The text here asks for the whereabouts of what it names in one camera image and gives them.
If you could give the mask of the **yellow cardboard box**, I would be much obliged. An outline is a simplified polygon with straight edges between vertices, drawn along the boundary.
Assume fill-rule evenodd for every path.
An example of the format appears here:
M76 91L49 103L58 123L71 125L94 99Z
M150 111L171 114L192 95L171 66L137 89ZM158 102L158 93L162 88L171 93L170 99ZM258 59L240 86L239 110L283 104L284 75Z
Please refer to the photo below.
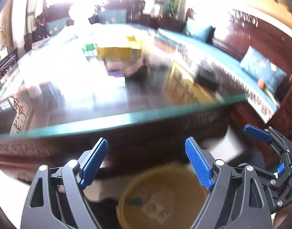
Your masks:
M124 36L99 41L96 49L97 56L102 59L137 60L142 54L142 42L134 35Z

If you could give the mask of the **green paper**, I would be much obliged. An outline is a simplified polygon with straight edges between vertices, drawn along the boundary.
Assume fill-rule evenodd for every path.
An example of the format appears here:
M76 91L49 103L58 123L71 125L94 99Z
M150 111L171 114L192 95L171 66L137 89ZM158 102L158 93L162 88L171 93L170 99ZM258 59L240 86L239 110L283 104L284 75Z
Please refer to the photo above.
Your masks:
M90 61L91 58L97 57L97 44L85 44L82 51L87 61Z

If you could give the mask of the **tan round trash bin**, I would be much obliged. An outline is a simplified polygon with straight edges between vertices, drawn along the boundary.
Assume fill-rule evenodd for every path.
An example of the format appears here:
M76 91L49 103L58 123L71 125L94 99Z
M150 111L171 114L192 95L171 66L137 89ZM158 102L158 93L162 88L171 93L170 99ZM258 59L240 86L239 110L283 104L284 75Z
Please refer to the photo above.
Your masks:
M192 168L167 164L137 175L116 208L121 228L190 228L207 198Z

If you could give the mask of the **orange tipped green stick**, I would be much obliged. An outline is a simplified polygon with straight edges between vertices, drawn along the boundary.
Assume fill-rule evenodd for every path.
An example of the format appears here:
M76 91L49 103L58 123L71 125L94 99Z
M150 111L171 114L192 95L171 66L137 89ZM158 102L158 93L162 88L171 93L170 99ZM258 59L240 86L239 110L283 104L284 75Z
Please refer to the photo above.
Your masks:
M259 89L263 90L267 94L267 96L271 99L275 106L279 105L275 97L273 96L272 92L267 88L266 83L263 79L259 79L257 81L257 86Z

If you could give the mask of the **blue embroidered cushion near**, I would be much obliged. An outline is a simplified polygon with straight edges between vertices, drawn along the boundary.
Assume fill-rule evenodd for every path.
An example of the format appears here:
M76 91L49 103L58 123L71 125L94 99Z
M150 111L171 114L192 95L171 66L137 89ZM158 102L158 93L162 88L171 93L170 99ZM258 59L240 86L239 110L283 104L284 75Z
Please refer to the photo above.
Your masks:
M241 60L240 67L256 81L259 79L264 80L265 85L273 95L286 77L285 71L251 46L248 47L246 54Z

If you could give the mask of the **blue embroidered cushion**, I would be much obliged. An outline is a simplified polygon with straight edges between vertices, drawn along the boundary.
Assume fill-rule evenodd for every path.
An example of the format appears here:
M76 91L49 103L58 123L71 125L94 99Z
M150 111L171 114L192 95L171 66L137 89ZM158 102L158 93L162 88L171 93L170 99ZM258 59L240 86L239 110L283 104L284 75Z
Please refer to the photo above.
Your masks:
M183 30L187 36L196 38L199 41L206 42L212 32L213 27L203 21L188 18Z
M248 47L246 54L241 60L240 67L256 81L259 79L264 80L265 85L273 95L286 77L285 71L251 46Z

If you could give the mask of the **long carved wooden sofa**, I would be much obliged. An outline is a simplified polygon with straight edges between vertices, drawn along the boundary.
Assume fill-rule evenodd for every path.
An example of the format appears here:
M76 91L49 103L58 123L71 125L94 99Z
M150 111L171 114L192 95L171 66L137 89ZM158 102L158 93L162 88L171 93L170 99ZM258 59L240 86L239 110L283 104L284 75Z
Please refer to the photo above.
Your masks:
M186 43L194 44L229 68L228 76L241 84L249 93L246 102L239 102L232 112L232 119L238 126L251 123L254 126L271 126L280 133L292 135L292 39L275 26L248 13L230 10L221 17L214 15L218 26L210 25L205 42L187 36L186 23L172 17L158 18L158 28L180 37ZM240 67L249 49L258 53L282 70L282 80L276 81L273 92L278 105L257 86L257 81Z

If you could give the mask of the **blue embroidered cushion far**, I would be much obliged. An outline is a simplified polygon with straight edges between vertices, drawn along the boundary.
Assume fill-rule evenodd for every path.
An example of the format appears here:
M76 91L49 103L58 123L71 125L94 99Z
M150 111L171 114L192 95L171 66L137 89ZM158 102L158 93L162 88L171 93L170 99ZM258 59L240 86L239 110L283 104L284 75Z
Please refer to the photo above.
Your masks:
M213 27L203 21L188 18L183 30L187 36L196 38L199 41L206 42L212 32Z

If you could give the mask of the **dark wooden side cabinet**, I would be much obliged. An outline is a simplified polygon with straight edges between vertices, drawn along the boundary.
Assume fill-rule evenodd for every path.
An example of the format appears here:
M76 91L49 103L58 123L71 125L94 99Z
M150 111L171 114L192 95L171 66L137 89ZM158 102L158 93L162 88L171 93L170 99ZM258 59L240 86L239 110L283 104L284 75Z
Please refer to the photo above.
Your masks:
M0 80L7 74L7 72L17 63L19 59L18 48L14 49L0 62Z

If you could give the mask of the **green potted plant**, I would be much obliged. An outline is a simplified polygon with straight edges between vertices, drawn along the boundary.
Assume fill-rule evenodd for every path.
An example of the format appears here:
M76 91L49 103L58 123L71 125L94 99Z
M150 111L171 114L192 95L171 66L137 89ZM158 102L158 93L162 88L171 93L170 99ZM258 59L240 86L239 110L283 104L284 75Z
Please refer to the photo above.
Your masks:
M180 3L178 1L170 1L167 7L167 15L175 18L179 14Z

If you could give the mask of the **carved wooden back sofa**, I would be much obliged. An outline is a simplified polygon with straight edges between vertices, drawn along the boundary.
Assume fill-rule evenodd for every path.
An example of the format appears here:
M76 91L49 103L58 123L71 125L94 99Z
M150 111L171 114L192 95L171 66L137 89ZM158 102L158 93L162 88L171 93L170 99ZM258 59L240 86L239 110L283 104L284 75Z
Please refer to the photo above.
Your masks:
M96 5L91 11L91 15L88 15L90 24L99 23L98 13L105 10L127 10L126 23L140 23L140 17L143 15L145 7L144 0L108 0L104 5ZM73 25L74 19L70 18L70 6L68 4L63 5L51 5L46 8L43 13L36 17L38 22L36 28L24 36L25 50L29 51L32 48L32 44L38 42L49 36L46 29L46 23L55 21L58 19L66 18L66 26Z

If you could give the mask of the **teal cushion back left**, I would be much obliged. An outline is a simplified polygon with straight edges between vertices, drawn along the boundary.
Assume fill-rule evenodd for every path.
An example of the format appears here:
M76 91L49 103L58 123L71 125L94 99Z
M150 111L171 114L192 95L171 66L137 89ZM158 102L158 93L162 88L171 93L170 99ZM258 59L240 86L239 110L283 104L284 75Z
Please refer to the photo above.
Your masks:
M50 36L57 35L65 26L66 26L67 19L62 18L55 21L47 22L46 29Z

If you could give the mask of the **teal cushion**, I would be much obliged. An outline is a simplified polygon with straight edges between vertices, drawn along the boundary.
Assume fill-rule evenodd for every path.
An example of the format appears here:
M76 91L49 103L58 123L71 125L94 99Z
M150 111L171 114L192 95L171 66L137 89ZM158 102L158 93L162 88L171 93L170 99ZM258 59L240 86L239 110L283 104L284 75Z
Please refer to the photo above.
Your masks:
M127 10L105 10L98 13L101 24L124 24L127 21Z
M62 18L55 21L47 22L46 29L50 36L57 35L65 26L66 26L67 19Z

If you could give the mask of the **teal cushion back right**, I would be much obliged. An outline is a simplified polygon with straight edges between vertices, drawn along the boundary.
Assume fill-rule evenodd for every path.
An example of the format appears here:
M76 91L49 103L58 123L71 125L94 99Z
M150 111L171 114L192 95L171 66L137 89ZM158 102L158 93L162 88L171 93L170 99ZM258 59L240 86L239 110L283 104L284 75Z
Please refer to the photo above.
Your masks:
M127 21L127 10L105 10L98 13L101 24L124 24Z

